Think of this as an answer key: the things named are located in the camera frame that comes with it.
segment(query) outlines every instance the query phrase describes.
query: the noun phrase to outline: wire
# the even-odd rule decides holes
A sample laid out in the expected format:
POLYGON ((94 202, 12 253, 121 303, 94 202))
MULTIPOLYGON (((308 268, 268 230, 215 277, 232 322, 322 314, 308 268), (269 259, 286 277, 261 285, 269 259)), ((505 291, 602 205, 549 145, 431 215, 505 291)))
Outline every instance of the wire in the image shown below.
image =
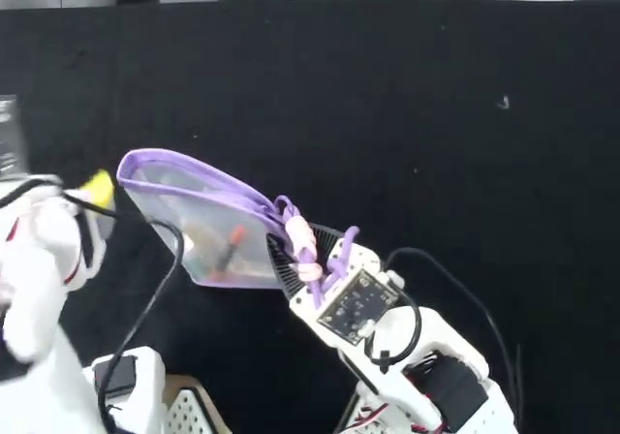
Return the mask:
POLYGON ((351 424, 350 426, 347 426, 345 428, 344 431, 341 431, 340 434, 353 434, 354 432, 357 432, 360 428, 368 426, 370 424, 372 424, 373 422, 375 422, 377 420, 377 418, 379 417, 379 415, 388 407, 387 403, 384 403, 381 407, 379 407, 377 410, 375 410, 374 412, 368 414, 368 416, 361 418, 359 420, 357 420, 356 422, 354 422, 353 424, 351 424))
POLYGON ((422 333, 422 315, 419 312, 418 304, 410 296, 405 294, 398 286, 394 286, 394 288, 397 290, 398 294, 405 301, 405 303, 414 310, 414 314, 416 315, 416 328, 414 329, 414 333, 411 336, 409 344, 405 347, 405 350, 397 356, 389 356, 387 351, 381 351, 378 358, 372 357, 373 343, 375 340, 374 332, 364 341, 364 354, 373 364, 378 365, 384 374, 388 372, 388 368, 390 366, 399 363, 412 353, 412 351, 416 348, 416 345, 419 342, 419 337, 422 333))
POLYGON ((63 197, 69 202, 76 204, 77 206, 80 206, 84 209, 88 209, 89 211, 93 211, 98 214, 102 214, 104 216, 108 216, 110 218, 114 218, 117 220, 123 220, 123 221, 138 222, 141 224, 146 223, 151 226, 159 226, 159 227, 165 228, 169 230, 172 233, 172 235, 174 235, 174 238, 176 239, 176 249, 174 252, 174 261, 172 262, 172 266, 170 267, 170 269, 168 270, 164 278, 160 281, 159 285, 157 286, 157 289, 155 289, 155 292, 153 293, 151 298, 148 300, 148 303, 146 303, 146 306, 141 311, 139 316, 136 318, 136 320, 134 321, 134 324, 127 332, 127 335, 123 339, 122 343, 120 344, 120 346, 118 347, 118 349, 116 350, 112 358, 110 359, 108 363, 108 368, 106 369, 106 372, 104 373, 104 376, 102 377, 102 380, 99 383, 99 391, 97 393, 97 406, 99 407, 99 413, 101 415, 104 428, 106 429, 108 433, 112 434, 116 432, 115 431, 116 426, 114 424, 114 420, 109 415, 108 410, 106 408, 106 391, 109 385, 109 381, 112 377, 114 369, 118 365, 118 362, 122 358, 123 353, 127 349, 127 346, 129 345, 131 340, 134 338, 136 333, 140 330, 140 327, 144 323, 144 320, 150 313, 157 299, 162 294, 162 291, 168 284, 170 278, 181 267, 181 261, 183 259, 183 251, 185 249, 183 232, 181 232, 181 230, 177 226, 167 221, 143 218, 141 216, 134 215, 134 214, 119 213, 117 211, 112 211, 111 209, 101 208, 100 206, 97 206, 96 204, 92 204, 92 203, 89 203, 88 201, 77 199, 76 197, 72 197, 71 195, 67 193, 64 193, 63 197))
POLYGON ((516 422, 519 429, 524 430, 523 420, 525 419, 525 392, 523 389, 523 360, 522 360, 522 352, 521 346, 516 346, 516 391, 518 394, 518 405, 517 405, 517 413, 516 413, 516 422))
POLYGON ((41 187, 43 185, 58 185, 56 182, 48 179, 24 179, 23 177, 20 177, 19 179, 10 177, 2 178, 0 179, 0 182, 19 180, 23 180, 23 183, 18 185, 15 189, 13 189, 13 191, 9 192, 7 195, 0 199, 0 208, 8 206, 9 204, 15 202, 19 197, 25 195, 26 193, 37 187, 41 187))
POLYGON ((462 293, 464 293, 465 296, 467 296, 482 311, 482 313, 486 317, 486 320, 489 323, 489 326, 491 327, 493 331, 495 340, 497 341, 497 344, 502 353, 502 360, 504 362, 504 366, 506 369, 506 375, 508 379, 508 389, 509 389, 509 394, 511 397, 511 406, 512 406, 512 409, 515 411, 515 418, 517 419, 517 423, 519 423, 518 421, 520 418, 519 395, 518 395, 518 389, 515 383, 515 377, 514 377, 514 371, 512 368, 511 359, 508 354, 508 350, 506 347, 506 343, 504 341, 504 337, 502 336, 502 333, 500 332, 499 327, 497 327, 497 325, 495 324, 495 320, 493 320, 493 317, 491 316, 487 308, 484 306, 484 304, 480 301, 480 299, 477 296, 475 296, 467 287, 465 287, 465 285, 461 281, 456 279, 456 277, 454 277, 452 273, 450 273, 443 265, 441 265, 437 260, 435 260, 433 256, 431 256, 429 253, 419 248, 414 248, 414 247, 397 248, 396 250, 394 250, 387 256, 385 270, 390 269, 392 264, 396 260, 396 258, 404 254, 426 260, 427 262, 432 264, 438 271, 440 271, 444 275, 444 277, 449 279, 452 282, 452 284, 456 286, 457 289, 459 289, 462 293))

